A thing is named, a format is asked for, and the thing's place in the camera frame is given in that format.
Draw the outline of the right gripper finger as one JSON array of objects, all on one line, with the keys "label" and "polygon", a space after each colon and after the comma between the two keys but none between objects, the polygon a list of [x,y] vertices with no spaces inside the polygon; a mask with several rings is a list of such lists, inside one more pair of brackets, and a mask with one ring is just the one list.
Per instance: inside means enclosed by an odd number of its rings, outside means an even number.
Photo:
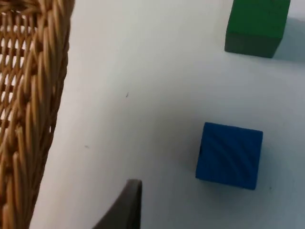
[{"label": "right gripper finger", "polygon": [[140,229],[142,181],[128,179],[126,185],[95,229]]}]

